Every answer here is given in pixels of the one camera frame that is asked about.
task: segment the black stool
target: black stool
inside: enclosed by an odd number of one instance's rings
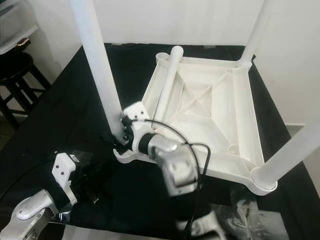
[[[30,72],[45,90],[31,88],[24,80],[24,75]],[[17,129],[19,123],[13,114],[28,115],[39,100],[36,92],[43,93],[50,88],[50,83],[34,65],[33,58],[25,52],[16,52],[0,58],[0,86],[5,86],[10,95],[3,99],[0,96],[0,111],[10,124]],[[7,103],[15,98],[24,111],[9,109]]]

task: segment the black table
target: black table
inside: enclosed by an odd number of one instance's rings
[[[142,99],[156,66],[155,55],[169,53],[172,45],[106,45],[122,108]],[[183,46],[184,56],[237,60],[243,47]],[[249,72],[264,159],[269,159],[290,135],[256,69]],[[106,198],[94,206],[89,201],[76,204],[71,225],[152,237],[172,238],[175,234],[167,191],[158,167],[133,161],[120,164],[110,137],[93,77],[83,48],[75,54],[51,89],[43,96],[7,146],[0,152],[0,193],[26,171],[0,202],[0,215],[8,219],[13,207],[42,188],[57,188],[51,175],[55,151],[75,149],[93,153],[105,161],[99,186]],[[205,192],[210,202],[230,205],[230,186],[238,183],[207,177]],[[320,229],[320,200],[300,163],[267,196],[256,197],[259,209],[280,212],[291,240],[316,239]]]

